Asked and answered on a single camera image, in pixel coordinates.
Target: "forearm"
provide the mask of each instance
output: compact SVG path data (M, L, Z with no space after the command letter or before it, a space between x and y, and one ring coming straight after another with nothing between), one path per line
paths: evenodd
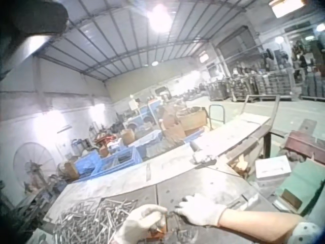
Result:
M267 243L284 243L302 219L301 216L290 213L227 209L219 220L219 227L230 229Z

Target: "window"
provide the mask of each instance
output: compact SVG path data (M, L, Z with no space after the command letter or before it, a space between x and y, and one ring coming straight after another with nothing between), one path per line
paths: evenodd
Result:
M209 55L207 55L206 53L204 53L202 56L200 56L201 63L204 63L208 59L209 59Z
M269 3L273 13L280 18L291 13L305 5L303 0L273 0Z

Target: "sleeve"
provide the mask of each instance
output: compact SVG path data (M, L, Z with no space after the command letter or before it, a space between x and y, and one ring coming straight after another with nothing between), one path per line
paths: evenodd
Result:
M308 222L301 222L295 227L287 244L311 244L321 235L321 229Z

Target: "industrial fan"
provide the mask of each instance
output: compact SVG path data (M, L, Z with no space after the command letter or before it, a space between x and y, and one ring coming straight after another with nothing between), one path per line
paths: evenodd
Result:
M17 149L13 167L19 184L27 192L47 188L56 173L50 152L35 142L25 143Z

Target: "concrete floor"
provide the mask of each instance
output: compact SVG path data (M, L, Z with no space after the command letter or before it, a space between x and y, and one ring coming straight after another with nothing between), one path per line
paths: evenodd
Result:
M243 103L234 103L231 101L210 102L208 97L201 97L194 101L187 102L188 106L204 106L207 109L210 104L221 104L225 108L225 120L230 121L241 112ZM245 111L259 115L271 115L274 102L256 102L247 104ZM214 118L222 118L220 108L215 108L211 112ZM280 102L278 113L274 121L273 128L290 132L297 130L305 118L317 121L314 136L325 140L325 103L315 101L293 101ZM272 137L271 156L274 157L279 151L279 146L283 139ZM311 160L298 164L291 173L291 176L276 191L281 195L284 189L288 189L302 202L299 212L304 209L310 199L313 197L316 189L322 180L325 179L325 167Z

